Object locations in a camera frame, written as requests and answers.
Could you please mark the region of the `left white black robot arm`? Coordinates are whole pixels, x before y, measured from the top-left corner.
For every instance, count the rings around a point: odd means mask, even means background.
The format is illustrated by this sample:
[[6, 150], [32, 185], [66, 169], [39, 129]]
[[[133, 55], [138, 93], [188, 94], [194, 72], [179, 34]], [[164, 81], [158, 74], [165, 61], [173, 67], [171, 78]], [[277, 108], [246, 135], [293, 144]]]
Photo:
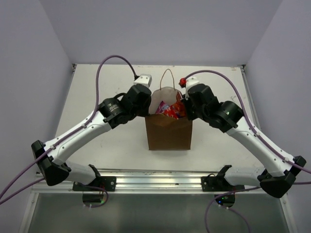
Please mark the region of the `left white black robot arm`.
[[145, 117], [151, 103], [148, 87], [135, 84], [126, 93], [107, 98], [97, 105], [86, 119], [53, 140], [32, 143], [31, 148], [47, 185], [54, 186], [63, 181], [84, 184], [89, 190], [101, 185], [98, 170], [93, 165], [82, 166], [69, 162], [77, 150], [88, 142], [135, 117]]

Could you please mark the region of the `small red popcorn snack bag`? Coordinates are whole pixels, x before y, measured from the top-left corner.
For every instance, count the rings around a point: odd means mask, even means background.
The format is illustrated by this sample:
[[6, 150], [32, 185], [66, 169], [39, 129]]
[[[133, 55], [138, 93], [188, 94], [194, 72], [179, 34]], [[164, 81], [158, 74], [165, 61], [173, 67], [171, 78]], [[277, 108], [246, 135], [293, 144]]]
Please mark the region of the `small red popcorn snack bag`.
[[172, 109], [171, 107], [164, 110], [162, 114], [165, 116], [174, 118], [174, 119], [180, 119], [181, 118], [179, 112], [176, 111], [175, 109]]

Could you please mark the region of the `purple Fox's candy bag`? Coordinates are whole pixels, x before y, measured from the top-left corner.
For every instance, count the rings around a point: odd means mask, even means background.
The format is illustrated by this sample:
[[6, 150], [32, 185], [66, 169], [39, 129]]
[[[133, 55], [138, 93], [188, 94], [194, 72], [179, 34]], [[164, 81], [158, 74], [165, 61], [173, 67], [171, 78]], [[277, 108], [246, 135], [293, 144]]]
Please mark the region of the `purple Fox's candy bag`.
[[169, 108], [169, 105], [166, 104], [165, 102], [161, 101], [161, 103], [159, 104], [155, 114], [164, 114], [165, 111]]

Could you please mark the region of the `brown paper bag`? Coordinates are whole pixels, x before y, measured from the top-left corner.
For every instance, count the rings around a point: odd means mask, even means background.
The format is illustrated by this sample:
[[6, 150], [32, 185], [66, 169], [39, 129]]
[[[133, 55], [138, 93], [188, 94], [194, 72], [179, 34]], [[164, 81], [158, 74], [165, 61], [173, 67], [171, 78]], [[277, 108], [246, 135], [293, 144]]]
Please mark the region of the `brown paper bag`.
[[178, 91], [173, 72], [168, 68], [160, 78], [159, 89], [151, 95], [149, 115], [145, 117], [149, 150], [190, 150], [191, 148], [191, 120], [186, 116], [174, 119], [163, 114], [155, 114], [161, 101], [169, 106], [174, 104]]

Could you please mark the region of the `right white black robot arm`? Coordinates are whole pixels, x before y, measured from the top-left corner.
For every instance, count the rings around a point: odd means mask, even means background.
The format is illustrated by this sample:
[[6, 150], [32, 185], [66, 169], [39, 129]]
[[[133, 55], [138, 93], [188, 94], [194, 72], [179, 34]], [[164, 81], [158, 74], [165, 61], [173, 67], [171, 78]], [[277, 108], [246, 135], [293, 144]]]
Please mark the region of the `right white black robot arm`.
[[221, 191], [231, 191], [242, 186], [262, 188], [274, 198], [281, 198], [294, 184], [306, 160], [292, 156], [261, 131], [253, 132], [252, 122], [247, 122], [242, 108], [232, 101], [220, 102], [211, 88], [199, 81], [181, 80], [185, 89], [182, 102], [188, 118], [197, 118], [211, 127], [234, 138], [261, 163], [261, 167], [233, 167], [225, 165], [214, 178], [208, 178], [211, 187]]

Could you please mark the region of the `red Doritos chip bag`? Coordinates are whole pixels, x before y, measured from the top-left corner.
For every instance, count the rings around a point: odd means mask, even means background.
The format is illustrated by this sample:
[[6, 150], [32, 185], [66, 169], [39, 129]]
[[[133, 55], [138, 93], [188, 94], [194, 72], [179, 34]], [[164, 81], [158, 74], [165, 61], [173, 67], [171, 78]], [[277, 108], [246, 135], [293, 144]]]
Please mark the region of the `red Doritos chip bag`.
[[181, 118], [184, 118], [186, 116], [186, 108], [182, 102], [182, 95], [179, 91], [176, 94], [176, 102], [172, 104], [170, 107], [178, 111]]

